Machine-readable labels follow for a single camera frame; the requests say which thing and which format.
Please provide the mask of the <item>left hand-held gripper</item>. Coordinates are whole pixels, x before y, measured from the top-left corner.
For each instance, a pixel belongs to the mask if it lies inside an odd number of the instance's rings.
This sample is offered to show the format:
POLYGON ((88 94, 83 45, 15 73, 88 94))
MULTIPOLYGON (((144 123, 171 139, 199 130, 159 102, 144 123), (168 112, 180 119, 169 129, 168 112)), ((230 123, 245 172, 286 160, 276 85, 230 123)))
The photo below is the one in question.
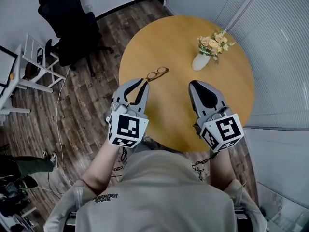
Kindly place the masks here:
POLYGON ((138 87, 143 78, 132 79, 118 87, 112 97, 111 114, 107 116, 108 142, 111 145, 133 148, 142 141, 149 120, 145 109, 149 94, 149 83, 145 82, 140 88, 134 102, 128 109, 126 96, 138 87))

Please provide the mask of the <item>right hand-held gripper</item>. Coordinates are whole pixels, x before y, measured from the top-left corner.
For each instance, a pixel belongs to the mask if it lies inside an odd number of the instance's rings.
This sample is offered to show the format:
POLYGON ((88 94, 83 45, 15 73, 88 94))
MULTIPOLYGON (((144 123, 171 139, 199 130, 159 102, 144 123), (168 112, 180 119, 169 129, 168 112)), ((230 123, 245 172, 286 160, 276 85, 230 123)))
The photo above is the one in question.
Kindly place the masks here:
POLYGON ((208 83, 193 80, 189 83, 189 96, 193 110, 199 117, 198 134, 212 152, 228 149, 243 138, 244 132, 238 115, 226 106, 225 99, 218 89, 208 83), (223 108, 207 116, 203 115, 204 107, 215 110, 218 107, 223 108))

